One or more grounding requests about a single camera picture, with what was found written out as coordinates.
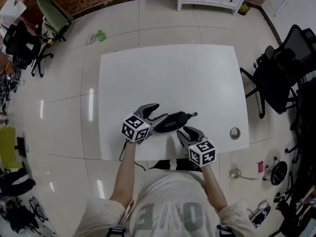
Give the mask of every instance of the white tile floor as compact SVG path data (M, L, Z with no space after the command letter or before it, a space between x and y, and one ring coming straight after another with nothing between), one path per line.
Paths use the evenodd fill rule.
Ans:
M89 33L103 30L107 39L86 46ZM253 62L268 45L277 47L261 13L251 9L246 16L229 11L184 6L176 11L176 0L140 0L118 4L86 15L66 33L67 41L51 49L54 58L43 64L44 77L22 74L9 108L10 124L24 134L29 147L28 161L37 182L37 196L60 237L76 229L88 196L105 198L113 190L119 163L101 161L98 127L98 76L101 54L164 44L223 44L235 48L239 65L253 73ZM245 92L252 89L244 78ZM213 163L217 179L229 203L245 201L251 210L267 199L272 203L286 182L272 187L261 180L257 162L271 163L273 156L290 164L293 155L284 149L294 144L289 131L291 112L278 115L266 104L266 116L258 117L255 96L247 99L250 147L220 155ZM142 162L146 168L154 162ZM258 181L230 180L229 171L238 166L244 176ZM144 174L136 167L136 178ZM275 211L258 229L268 236L278 229L282 216Z

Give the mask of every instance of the shoe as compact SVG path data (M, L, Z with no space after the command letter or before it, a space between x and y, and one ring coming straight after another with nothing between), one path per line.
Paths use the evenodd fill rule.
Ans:
M264 209L259 210L253 217L250 219L251 223L255 228L260 226L262 222L266 219L267 215L271 210L271 206L267 206Z

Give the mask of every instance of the black office chair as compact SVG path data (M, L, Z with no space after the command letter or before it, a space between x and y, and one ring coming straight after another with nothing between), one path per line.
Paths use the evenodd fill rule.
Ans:
M42 59L50 56L54 57L52 53L43 54L49 44L43 43L45 46L41 49L41 41L39 37L31 35L23 21L20 21L17 26L11 25L4 36L3 44L6 46L5 52L13 55L13 66L19 69L26 69L34 60L32 69L32 76L35 76L34 70L36 66L39 70L39 76L43 77L40 71L40 62Z
M240 68L256 88L246 95L246 98L259 92L262 113L265 116L265 100L278 113L282 114L288 102L294 102L297 96L291 88L301 77L316 70L316 37L311 29L301 30L293 25L282 45L274 49L268 46L265 53L257 59L258 66L254 75Z

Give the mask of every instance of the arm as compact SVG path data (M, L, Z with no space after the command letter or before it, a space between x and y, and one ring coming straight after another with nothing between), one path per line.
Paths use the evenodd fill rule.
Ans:
M118 168L114 191L110 200L119 202L125 209L133 199L135 176L135 150L136 144L127 141L123 160Z
M210 204L220 212L222 209L227 207L227 202L225 196L219 186L214 173L211 169L211 165L208 164L201 168L203 173L203 178L206 186L206 193Z

